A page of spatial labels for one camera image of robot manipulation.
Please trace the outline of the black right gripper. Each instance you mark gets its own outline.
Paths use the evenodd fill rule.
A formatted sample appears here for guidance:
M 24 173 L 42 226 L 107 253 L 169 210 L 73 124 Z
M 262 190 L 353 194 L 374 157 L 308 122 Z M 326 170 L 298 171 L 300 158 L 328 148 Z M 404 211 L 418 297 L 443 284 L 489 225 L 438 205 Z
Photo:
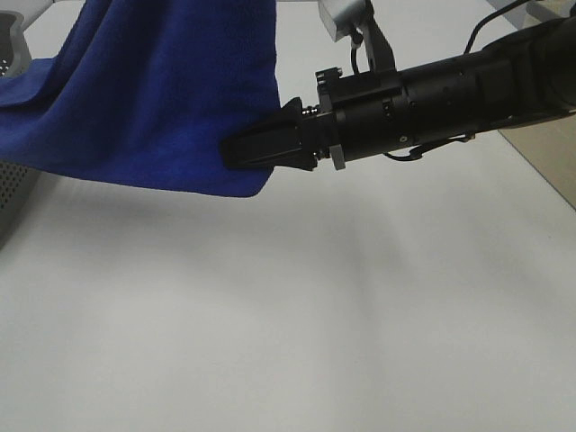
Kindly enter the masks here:
M 408 93 L 401 73 L 372 71 L 342 77 L 317 74 L 319 102 L 294 97 L 266 120 L 269 130 L 244 130 L 220 144 L 231 169 L 290 167 L 311 171 L 324 158 L 347 162 L 408 146 Z

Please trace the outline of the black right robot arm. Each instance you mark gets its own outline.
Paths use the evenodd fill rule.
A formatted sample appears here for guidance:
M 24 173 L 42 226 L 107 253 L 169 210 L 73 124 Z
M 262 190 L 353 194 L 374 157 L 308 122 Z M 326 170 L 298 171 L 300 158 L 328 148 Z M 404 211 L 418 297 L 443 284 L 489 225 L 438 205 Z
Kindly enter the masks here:
M 319 102 L 294 98 L 220 145 L 230 169 L 336 168 L 377 155 L 415 161 L 476 135 L 575 113 L 575 20 L 513 32 L 474 53 L 398 71 L 317 74 Z

